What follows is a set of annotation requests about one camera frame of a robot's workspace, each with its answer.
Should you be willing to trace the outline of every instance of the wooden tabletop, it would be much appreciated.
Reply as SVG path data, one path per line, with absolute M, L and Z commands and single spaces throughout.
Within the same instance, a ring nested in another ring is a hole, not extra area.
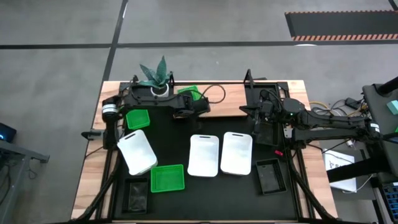
M 209 81 L 189 81 L 190 83 L 203 83 L 202 85 L 197 85 L 199 91 L 203 91 L 209 84 Z M 246 105 L 246 95 L 244 91 L 244 85 L 242 81 L 211 81 L 212 83 L 222 82 L 230 83 L 228 85 L 223 85 L 226 90 L 226 98 L 222 103 L 211 105 L 211 111 L 207 114 L 202 114 L 202 116 L 245 116 L 242 111 L 239 110 L 239 106 Z M 308 101 L 307 92 L 305 90 L 305 85 L 303 80 L 261 80 L 256 82 L 287 82 L 289 84 L 289 93 L 291 98 L 295 98 L 302 102 L 306 109 L 310 110 L 310 104 Z M 176 81 L 175 91 L 182 88 L 186 81 Z M 117 95 L 119 91 L 120 82 L 104 82 L 99 96 L 97 109 L 95 113 L 93 129 L 105 129 L 105 124 L 101 118 L 101 102 L 109 98 L 110 96 Z M 208 90 L 206 97 L 209 101 L 218 101 L 222 98 L 223 92 L 221 88 L 213 87 Z M 94 151 L 95 149 L 102 146 L 102 140 L 90 141 L 87 147 L 86 154 Z M 303 151 L 303 159 L 305 164 L 305 169 L 307 173 L 307 179 L 311 191 L 316 196 L 318 201 L 323 205 L 323 207 L 334 217 L 337 217 L 337 211 L 335 207 L 335 202 L 331 194 L 331 189 L 329 185 L 328 176 L 326 174 L 326 169 L 323 163 L 322 154 L 319 149 L 308 146 Z M 116 153 L 114 152 L 112 160 L 112 168 L 114 167 L 114 162 L 116 160 Z M 87 208 L 87 206 L 93 201 L 96 194 L 99 192 L 101 187 L 101 179 L 103 176 L 104 163 L 106 159 L 106 151 L 101 149 L 98 152 L 90 155 L 85 159 L 83 164 L 83 169 L 80 176 L 79 186 L 76 193 L 75 203 L 72 210 L 71 218 L 79 217 Z M 299 167 L 297 165 L 297 157 L 295 158 L 295 165 L 297 170 Z M 305 201 L 304 193 L 301 191 L 300 187 L 299 195 L 300 202 L 302 205 L 304 217 L 308 217 L 307 204 Z M 106 217 L 108 214 L 109 199 L 111 195 L 111 190 L 109 190 L 104 198 L 104 207 L 102 216 Z

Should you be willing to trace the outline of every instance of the concrete floor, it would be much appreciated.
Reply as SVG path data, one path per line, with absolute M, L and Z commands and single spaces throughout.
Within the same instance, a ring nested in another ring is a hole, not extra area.
M 121 0 L 0 0 L 0 45 L 111 43 Z M 120 43 L 291 40 L 286 11 L 391 9 L 387 0 L 130 0 Z M 0 122 L 16 143 L 51 155 L 31 162 L 15 223 L 70 217 L 108 49 L 0 50 Z M 361 87 L 396 76 L 398 45 L 118 49 L 110 80 L 142 78 L 165 55 L 178 80 L 305 80 L 310 100 L 361 98 Z M 373 222 L 368 200 L 336 200 L 339 217 Z M 361 216 L 366 210 L 368 216 Z

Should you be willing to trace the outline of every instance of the white tray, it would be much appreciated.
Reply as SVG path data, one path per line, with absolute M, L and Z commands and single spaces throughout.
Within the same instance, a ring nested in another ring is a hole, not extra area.
M 198 177 L 215 177 L 218 173 L 217 136 L 194 134 L 191 137 L 188 173 Z
M 121 138 L 118 148 L 129 168 L 130 175 L 141 175 L 157 165 L 157 159 L 142 130 Z
M 224 134 L 221 170 L 226 174 L 248 175 L 251 171 L 253 139 L 248 134 Z

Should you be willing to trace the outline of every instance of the green plastic basket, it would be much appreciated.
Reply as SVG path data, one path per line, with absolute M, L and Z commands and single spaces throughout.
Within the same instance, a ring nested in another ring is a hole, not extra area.
M 187 90 L 195 90 L 195 91 L 191 91 L 193 100 L 199 100 L 200 99 L 201 94 L 199 94 L 197 86 L 188 86 L 186 88 L 182 88 L 180 90 L 177 90 L 177 93 L 181 93 L 181 92 L 187 91 Z
M 127 127 L 131 130 L 149 126 L 150 119 L 147 110 L 132 110 L 126 114 Z
M 184 188 L 183 165 L 160 166 L 150 170 L 150 191 L 152 193 L 183 190 Z

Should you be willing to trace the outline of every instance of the black floor mat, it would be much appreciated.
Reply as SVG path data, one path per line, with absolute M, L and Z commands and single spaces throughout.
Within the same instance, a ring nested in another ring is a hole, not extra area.
M 293 40 L 398 39 L 398 11 L 286 12 Z

